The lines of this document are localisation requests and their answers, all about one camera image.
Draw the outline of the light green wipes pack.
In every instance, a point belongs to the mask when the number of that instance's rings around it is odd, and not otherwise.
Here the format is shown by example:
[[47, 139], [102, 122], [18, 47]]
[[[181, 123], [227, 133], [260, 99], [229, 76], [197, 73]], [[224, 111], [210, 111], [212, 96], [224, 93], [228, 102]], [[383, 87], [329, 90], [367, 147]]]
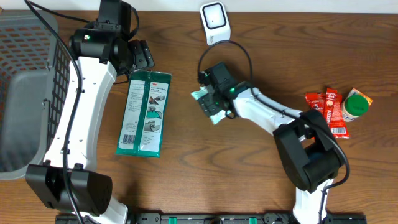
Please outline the light green wipes pack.
[[213, 101], [213, 97], [208, 93], [205, 87], [201, 87], [198, 91], [191, 92], [191, 95], [214, 125], [224, 119], [227, 114], [231, 114], [230, 110], [225, 111], [218, 106], [218, 103]]

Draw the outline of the red snack bag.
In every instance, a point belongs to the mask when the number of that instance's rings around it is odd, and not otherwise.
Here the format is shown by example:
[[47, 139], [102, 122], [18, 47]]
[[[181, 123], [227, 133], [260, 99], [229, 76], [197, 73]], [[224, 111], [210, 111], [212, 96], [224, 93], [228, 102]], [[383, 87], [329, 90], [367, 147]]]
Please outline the red snack bag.
[[[324, 113], [324, 108], [326, 106], [325, 93], [306, 93], [305, 100], [310, 105], [311, 109], [318, 110], [326, 119], [326, 114]], [[331, 120], [328, 125], [335, 138], [349, 139], [350, 134], [343, 120], [343, 115], [340, 108], [341, 100], [342, 96], [337, 93], [333, 110], [331, 112]]]

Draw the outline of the red stick sachet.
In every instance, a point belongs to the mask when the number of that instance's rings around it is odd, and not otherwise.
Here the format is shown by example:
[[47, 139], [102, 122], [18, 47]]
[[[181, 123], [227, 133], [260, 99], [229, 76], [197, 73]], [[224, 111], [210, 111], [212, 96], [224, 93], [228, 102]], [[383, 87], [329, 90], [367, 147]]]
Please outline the red stick sachet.
[[325, 93], [324, 118], [327, 124], [330, 124], [335, 101], [338, 98], [338, 92], [334, 89], [327, 88]]

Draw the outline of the small orange box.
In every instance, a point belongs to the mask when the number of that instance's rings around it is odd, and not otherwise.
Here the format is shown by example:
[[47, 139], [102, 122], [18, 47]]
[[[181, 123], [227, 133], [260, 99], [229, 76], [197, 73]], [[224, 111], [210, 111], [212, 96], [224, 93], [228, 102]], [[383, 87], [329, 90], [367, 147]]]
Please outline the small orange box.
[[360, 95], [363, 98], [365, 98], [367, 100], [369, 106], [371, 106], [371, 104], [373, 103], [373, 99], [372, 98], [368, 97], [367, 95], [365, 95], [361, 91], [357, 90], [356, 88], [352, 88], [350, 90], [350, 92], [348, 93], [348, 98], [353, 96], [353, 95]]

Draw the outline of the green lid jar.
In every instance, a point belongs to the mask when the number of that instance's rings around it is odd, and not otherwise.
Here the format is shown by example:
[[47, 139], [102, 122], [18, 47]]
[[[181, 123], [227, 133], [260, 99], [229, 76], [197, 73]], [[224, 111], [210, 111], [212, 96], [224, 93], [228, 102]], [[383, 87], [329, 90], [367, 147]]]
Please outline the green lid jar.
[[355, 94], [347, 97], [341, 104], [341, 112], [345, 122], [351, 122], [364, 115], [369, 109], [365, 97]]

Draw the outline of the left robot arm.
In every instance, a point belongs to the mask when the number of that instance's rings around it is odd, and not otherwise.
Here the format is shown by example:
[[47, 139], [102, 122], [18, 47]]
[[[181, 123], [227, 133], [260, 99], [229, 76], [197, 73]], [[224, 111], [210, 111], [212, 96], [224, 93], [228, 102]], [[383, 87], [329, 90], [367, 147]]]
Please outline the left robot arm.
[[98, 17], [63, 43], [70, 80], [54, 139], [25, 179], [47, 207], [67, 213], [65, 223], [127, 223], [128, 207], [113, 195], [112, 179], [96, 171], [104, 106], [120, 75], [154, 66], [147, 43], [137, 40], [135, 8], [102, 0]]

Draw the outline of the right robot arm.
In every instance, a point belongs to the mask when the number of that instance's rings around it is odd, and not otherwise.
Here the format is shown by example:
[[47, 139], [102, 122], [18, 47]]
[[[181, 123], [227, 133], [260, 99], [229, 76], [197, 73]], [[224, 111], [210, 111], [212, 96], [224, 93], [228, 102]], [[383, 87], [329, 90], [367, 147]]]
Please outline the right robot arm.
[[293, 216], [299, 223], [323, 223], [328, 191], [348, 160], [323, 115], [294, 110], [263, 95], [250, 82], [238, 82], [220, 62], [197, 72], [202, 110], [212, 120], [247, 119], [274, 138], [280, 160], [296, 187]]

